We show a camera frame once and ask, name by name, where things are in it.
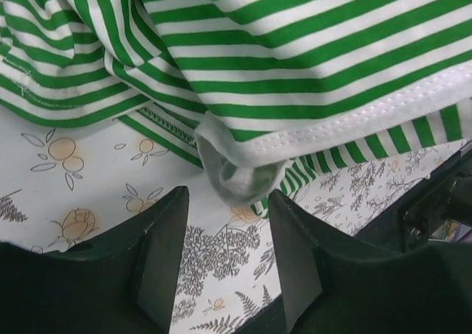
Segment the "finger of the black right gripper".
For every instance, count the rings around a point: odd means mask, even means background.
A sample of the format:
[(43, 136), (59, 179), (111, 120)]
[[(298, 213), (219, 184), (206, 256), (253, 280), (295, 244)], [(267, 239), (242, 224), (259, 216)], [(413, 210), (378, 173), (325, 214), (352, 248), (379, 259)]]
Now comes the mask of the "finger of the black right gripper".
[(375, 201), (381, 213), (355, 238), (409, 252), (431, 239), (448, 219), (471, 225), (471, 143), (467, 142), (395, 201)]

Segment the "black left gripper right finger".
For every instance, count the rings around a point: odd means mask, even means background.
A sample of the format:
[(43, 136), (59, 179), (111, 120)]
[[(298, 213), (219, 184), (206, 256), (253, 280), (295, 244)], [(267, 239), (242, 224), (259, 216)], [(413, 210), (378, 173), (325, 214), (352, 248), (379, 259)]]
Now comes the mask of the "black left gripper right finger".
[(398, 253), (339, 231), (280, 191), (269, 221), (290, 333), (469, 333), (471, 245)]

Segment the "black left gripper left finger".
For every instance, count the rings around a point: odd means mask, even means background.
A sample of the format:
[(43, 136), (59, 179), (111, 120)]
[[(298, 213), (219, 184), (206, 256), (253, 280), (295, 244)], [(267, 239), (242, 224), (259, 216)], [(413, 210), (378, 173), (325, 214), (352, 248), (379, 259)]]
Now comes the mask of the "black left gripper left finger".
[(1, 331), (168, 333), (189, 202), (176, 187), (65, 252), (2, 242)]

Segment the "green white striped tank top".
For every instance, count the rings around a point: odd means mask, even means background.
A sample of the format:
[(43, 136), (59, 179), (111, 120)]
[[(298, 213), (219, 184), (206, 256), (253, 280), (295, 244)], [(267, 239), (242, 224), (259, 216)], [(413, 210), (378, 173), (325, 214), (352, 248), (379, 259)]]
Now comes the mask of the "green white striped tank top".
[(119, 117), (230, 206), (471, 136), (471, 0), (1, 0), (1, 104)]

